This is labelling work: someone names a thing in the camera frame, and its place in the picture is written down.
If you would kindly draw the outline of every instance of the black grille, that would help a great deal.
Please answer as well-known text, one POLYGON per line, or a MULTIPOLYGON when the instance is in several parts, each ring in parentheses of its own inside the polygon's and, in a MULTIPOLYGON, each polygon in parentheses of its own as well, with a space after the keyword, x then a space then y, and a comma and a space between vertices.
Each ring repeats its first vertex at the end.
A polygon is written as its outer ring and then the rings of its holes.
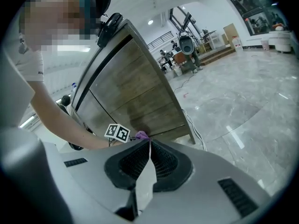
POLYGON ((157 181, 172 174, 178 166, 178 159, 169 151, 152 143, 151 160, 156 169, 157 181))
POLYGON ((149 146, 143 145, 120 160, 120 169, 134 180, 137 180, 148 160, 149 146))
POLYGON ((66 162, 64 162, 64 164, 68 168, 68 167, 75 166, 75 165, 85 163, 85 162, 87 162, 87 160, 85 158, 81 158, 81 159, 74 159, 74 160, 66 161, 66 162))
POLYGON ((242 217, 249 215, 258 208, 231 178, 220 180, 218 183, 242 217))

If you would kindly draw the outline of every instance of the staircase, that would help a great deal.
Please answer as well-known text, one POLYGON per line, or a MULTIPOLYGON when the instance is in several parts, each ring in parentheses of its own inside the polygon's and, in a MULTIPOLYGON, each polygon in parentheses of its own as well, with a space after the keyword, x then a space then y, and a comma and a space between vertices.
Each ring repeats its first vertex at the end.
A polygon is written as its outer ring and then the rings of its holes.
POLYGON ((200 55, 198 58, 200 60, 201 65, 208 65, 209 63, 217 61, 220 58, 223 58, 229 54, 232 54, 233 52, 235 52, 234 48, 220 47, 215 50, 206 52, 206 53, 200 55))

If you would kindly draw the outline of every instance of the white t-shirt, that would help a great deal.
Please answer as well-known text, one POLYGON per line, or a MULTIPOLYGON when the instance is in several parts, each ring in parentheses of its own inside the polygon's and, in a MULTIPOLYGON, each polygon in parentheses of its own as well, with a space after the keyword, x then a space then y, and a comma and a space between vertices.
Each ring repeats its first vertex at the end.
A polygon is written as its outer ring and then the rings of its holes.
POLYGON ((32 51, 19 33, 19 16, 15 16, 2 43, 2 51, 13 61, 26 81, 43 82, 43 56, 32 51))

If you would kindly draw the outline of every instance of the white cord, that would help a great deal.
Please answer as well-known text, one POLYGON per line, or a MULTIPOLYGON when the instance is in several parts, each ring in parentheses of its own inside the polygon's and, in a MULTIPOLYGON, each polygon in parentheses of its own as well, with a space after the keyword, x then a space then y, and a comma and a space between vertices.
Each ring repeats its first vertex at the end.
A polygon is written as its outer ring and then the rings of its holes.
POLYGON ((192 128, 193 128, 193 131, 194 131, 196 137, 199 138, 199 140, 201 141, 204 150, 207 151, 207 148, 206 148, 206 144, 205 144, 205 142, 204 142, 204 139, 202 138, 200 132, 199 132, 199 131, 197 130, 197 128, 195 127, 195 124, 194 124, 192 118, 189 116, 189 114, 187 113, 186 110, 182 109, 182 111, 185 113, 185 116, 186 116, 187 120, 191 123, 192 128))

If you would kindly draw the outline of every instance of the wooden platform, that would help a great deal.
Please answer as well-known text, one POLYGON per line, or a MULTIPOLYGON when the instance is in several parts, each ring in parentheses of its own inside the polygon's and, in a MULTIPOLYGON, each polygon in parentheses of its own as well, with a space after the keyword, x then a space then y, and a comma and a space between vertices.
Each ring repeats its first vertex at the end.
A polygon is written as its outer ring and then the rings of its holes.
POLYGON ((210 52, 209 54, 205 53, 201 56, 199 56, 199 60, 201 65, 208 65, 209 63, 212 63, 214 61, 219 60, 220 58, 223 58, 229 54, 232 54, 235 52, 234 48, 227 47, 223 49, 219 49, 215 52, 210 52))

